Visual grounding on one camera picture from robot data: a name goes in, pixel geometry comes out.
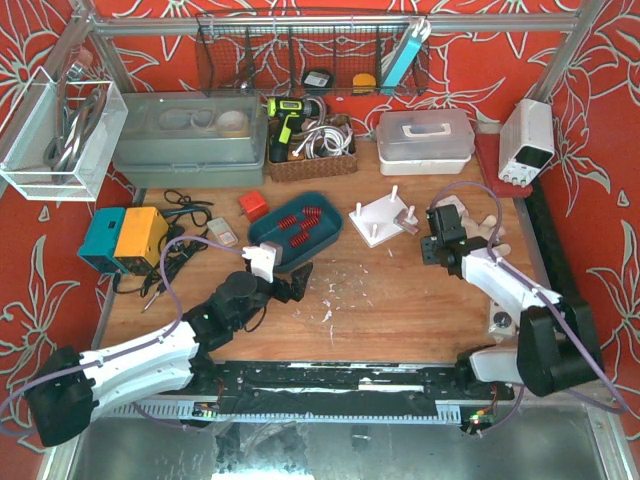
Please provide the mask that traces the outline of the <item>metal L-shaped bracket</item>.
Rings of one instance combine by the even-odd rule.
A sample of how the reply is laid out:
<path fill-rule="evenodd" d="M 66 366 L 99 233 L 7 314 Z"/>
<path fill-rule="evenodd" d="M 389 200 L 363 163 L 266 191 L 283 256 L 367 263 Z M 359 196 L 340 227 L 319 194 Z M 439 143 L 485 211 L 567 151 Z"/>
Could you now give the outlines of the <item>metal L-shaped bracket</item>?
<path fill-rule="evenodd" d="M 403 231 L 410 233 L 411 235 L 415 235 L 419 231 L 419 227 L 416 223 L 412 223 L 408 220 L 407 214 L 405 211 L 399 212 L 394 218 L 394 224 L 401 228 Z"/>

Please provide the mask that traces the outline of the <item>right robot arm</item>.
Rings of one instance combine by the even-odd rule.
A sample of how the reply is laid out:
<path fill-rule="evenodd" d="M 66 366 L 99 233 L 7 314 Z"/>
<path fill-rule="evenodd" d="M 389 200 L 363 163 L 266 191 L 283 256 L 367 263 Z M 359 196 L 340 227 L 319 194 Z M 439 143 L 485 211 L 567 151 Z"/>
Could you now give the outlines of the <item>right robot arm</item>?
<path fill-rule="evenodd" d="M 426 217 L 431 234 L 421 239 L 423 262 L 477 287 L 515 329 L 510 341 L 458 355 L 461 389 L 511 383 L 544 397 L 597 379 L 603 363 L 585 301 L 542 287 L 489 249 L 486 239 L 469 237 L 455 206 L 429 209 Z"/>

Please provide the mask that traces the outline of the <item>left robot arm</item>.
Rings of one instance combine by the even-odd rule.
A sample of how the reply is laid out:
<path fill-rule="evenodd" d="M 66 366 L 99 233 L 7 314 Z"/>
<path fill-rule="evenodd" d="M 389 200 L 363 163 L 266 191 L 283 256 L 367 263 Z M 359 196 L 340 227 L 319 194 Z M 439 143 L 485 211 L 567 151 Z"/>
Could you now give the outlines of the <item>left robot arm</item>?
<path fill-rule="evenodd" d="M 270 300 L 301 301 L 312 270 L 307 263 L 289 280 L 270 281 L 237 271 L 161 329 L 101 350 L 56 350 L 25 393 L 42 445 L 71 440 L 117 407 L 185 388 L 196 375 L 197 358 L 229 343 Z"/>

